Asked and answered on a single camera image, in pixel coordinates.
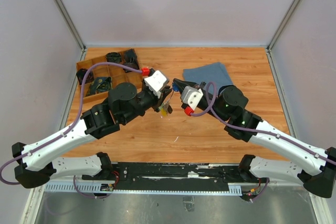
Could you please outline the key with dark blue tag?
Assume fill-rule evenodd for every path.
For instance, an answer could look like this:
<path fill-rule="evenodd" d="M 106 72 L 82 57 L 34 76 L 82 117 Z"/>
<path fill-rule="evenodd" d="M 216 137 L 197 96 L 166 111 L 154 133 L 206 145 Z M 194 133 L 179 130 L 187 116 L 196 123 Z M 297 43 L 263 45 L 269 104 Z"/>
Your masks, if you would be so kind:
<path fill-rule="evenodd" d="M 176 84 L 172 84 L 172 89 L 174 92 L 179 92 L 178 86 Z"/>

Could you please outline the large keyring with tagged keys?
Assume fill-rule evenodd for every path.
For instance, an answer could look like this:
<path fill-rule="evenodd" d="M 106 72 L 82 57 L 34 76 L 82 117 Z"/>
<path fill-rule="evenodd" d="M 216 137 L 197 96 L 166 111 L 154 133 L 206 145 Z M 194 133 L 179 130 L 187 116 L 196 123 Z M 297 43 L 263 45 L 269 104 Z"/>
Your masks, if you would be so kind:
<path fill-rule="evenodd" d="M 162 105 L 159 107 L 161 116 L 168 116 L 172 114 L 173 109 L 171 107 L 171 99 L 173 97 L 174 91 L 172 90 L 171 94 L 169 95 L 169 98 L 165 100 Z"/>

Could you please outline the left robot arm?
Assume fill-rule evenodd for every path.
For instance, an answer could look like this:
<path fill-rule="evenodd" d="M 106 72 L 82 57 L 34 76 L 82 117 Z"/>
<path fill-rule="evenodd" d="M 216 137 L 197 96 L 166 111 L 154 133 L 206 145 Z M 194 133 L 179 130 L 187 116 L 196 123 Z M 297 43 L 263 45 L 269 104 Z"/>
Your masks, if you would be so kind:
<path fill-rule="evenodd" d="M 81 158 L 64 158 L 62 155 L 119 131 L 120 126 L 144 116 L 150 108 L 158 111 L 172 91 L 167 83 L 145 78 L 140 92 L 131 83 L 121 83 L 109 90 L 102 103 L 84 112 L 77 123 L 35 144 L 14 144 L 12 152 L 18 162 L 14 169 L 16 180 L 30 189 L 66 176 L 80 176 L 85 180 L 112 179 L 115 171 L 106 153 Z"/>

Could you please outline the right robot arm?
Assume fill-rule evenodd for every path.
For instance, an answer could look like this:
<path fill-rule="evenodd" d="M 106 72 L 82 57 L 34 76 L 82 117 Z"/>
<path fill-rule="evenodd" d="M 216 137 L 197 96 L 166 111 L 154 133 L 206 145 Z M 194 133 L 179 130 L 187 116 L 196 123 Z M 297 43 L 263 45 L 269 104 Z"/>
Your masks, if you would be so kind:
<path fill-rule="evenodd" d="M 182 108 L 188 116 L 195 109 L 221 121 L 231 137 L 268 148 L 287 161 L 244 155 L 238 177 L 244 182 L 253 178 L 275 178 L 302 185 L 308 192 L 331 198 L 335 185 L 335 148 L 307 144 L 272 126 L 258 115 L 246 110 L 248 98 L 233 84 L 216 88 L 215 83 L 183 81 L 175 78 L 173 89 L 181 94 Z"/>

